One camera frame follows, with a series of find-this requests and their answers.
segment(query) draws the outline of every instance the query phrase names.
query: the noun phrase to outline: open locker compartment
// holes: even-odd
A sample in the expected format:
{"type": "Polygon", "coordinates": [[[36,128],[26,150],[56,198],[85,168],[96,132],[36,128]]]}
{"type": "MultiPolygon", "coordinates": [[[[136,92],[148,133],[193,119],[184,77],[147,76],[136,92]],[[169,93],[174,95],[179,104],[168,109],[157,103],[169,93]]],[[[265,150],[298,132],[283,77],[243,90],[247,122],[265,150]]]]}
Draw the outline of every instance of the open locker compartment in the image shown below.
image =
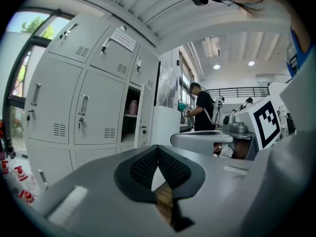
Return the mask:
{"type": "Polygon", "coordinates": [[[134,144],[135,148],[149,145],[150,117],[153,110],[153,94],[146,85],[142,85],[141,91],[129,87],[126,97],[124,118],[122,125],[121,142],[134,144]],[[137,115],[128,113],[131,101],[138,103],[137,115]]]}

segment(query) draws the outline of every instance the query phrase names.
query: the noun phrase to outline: tree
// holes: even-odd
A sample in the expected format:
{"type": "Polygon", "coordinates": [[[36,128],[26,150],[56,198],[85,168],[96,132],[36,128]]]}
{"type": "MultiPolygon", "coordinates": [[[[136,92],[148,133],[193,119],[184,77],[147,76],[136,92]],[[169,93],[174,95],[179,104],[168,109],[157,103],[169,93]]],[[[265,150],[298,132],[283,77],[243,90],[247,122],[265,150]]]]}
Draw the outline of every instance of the tree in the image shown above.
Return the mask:
{"type": "MultiPolygon", "coordinates": [[[[22,33],[33,33],[40,25],[44,22],[44,19],[41,19],[40,17],[35,18],[28,26],[26,26],[26,22],[22,24],[22,29],[20,32],[22,33]]],[[[42,33],[41,37],[52,39],[54,35],[54,29],[51,25],[49,25],[45,31],[42,33]]]]}

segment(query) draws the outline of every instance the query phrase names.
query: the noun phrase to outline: shelf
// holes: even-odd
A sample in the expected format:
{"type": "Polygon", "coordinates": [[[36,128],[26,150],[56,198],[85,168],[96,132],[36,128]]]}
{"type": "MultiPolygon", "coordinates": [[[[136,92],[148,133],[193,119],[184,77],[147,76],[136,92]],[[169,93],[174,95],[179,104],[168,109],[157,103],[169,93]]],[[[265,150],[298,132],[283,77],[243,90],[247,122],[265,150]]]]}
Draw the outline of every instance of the shelf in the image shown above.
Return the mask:
{"type": "Polygon", "coordinates": [[[122,134],[121,143],[131,143],[133,144],[135,140],[135,133],[122,134]]]}
{"type": "Polygon", "coordinates": [[[124,113],[124,117],[137,118],[137,115],[124,113]]]}

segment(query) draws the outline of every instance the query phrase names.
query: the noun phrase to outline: white metal locker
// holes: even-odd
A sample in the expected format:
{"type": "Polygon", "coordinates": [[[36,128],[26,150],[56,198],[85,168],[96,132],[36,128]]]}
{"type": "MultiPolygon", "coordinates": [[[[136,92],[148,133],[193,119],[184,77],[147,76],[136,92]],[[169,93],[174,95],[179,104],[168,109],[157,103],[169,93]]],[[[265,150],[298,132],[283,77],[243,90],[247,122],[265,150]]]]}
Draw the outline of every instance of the white metal locker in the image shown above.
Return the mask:
{"type": "Polygon", "coordinates": [[[142,85],[140,93],[134,147],[140,148],[149,145],[150,117],[153,110],[153,94],[146,85],[142,85]]]}
{"type": "Polygon", "coordinates": [[[111,36],[111,34],[106,34],[107,38],[103,43],[107,48],[102,53],[103,45],[101,45],[90,65],[126,80],[133,53],[137,47],[135,45],[133,52],[131,52],[114,40],[110,40],[108,37],[111,36]]]}
{"type": "Polygon", "coordinates": [[[112,156],[117,153],[116,148],[96,149],[96,150],[75,150],[77,167],[89,161],[112,156]]]}
{"type": "Polygon", "coordinates": [[[42,147],[29,140],[27,151],[32,172],[42,190],[73,171],[68,149],[42,147]]]}
{"type": "Polygon", "coordinates": [[[57,35],[49,52],[85,63],[95,44],[109,27],[100,17],[79,14],[57,35]]]}
{"type": "Polygon", "coordinates": [[[51,58],[39,61],[26,102],[27,137],[68,144],[71,102],[82,68],[51,58]]]}
{"type": "Polygon", "coordinates": [[[157,57],[143,46],[140,46],[130,81],[139,86],[145,84],[150,91],[154,91],[157,80],[158,62],[157,57]]]}
{"type": "Polygon", "coordinates": [[[124,86],[114,79],[87,71],[76,111],[75,144],[117,142],[124,86]]]}

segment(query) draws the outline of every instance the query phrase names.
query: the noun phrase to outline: ceiling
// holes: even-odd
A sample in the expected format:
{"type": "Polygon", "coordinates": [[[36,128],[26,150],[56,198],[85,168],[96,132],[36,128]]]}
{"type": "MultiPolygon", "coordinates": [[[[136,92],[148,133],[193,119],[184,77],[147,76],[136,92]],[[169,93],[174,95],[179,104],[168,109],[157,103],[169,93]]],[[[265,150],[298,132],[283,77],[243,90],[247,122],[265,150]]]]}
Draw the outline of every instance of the ceiling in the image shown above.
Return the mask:
{"type": "MultiPolygon", "coordinates": [[[[159,53],[199,40],[210,33],[218,36],[243,31],[284,33],[289,28],[285,10],[271,1],[264,1],[258,5],[259,8],[264,8],[258,18],[254,18],[236,5],[227,7],[213,1],[204,6],[195,6],[191,0],[77,1],[80,1],[82,6],[84,3],[89,4],[121,18],[148,39],[159,53]]],[[[28,6],[40,5],[59,7],[65,12],[71,9],[71,3],[63,7],[60,0],[29,0],[28,6]]],[[[251,35],[249,34],[247,40],[253,39],[251,35]]]]}
{"type": "Polygon", "coordinates": [[[196,40],[192,44],[193,46],[191,43],[186,45],[189,52],[193,54],[193,59],[199,59],[203,71],[207,71],[215,64],[223,66],[240,61],[284,63],[284,53],[289,46],[289,37],[288,34],[233,32],[209,36],[209,39],[196,40]],[[215,55],[217,54],[216,47],[212,42],[218,42],[220,57],[215,55]]]}

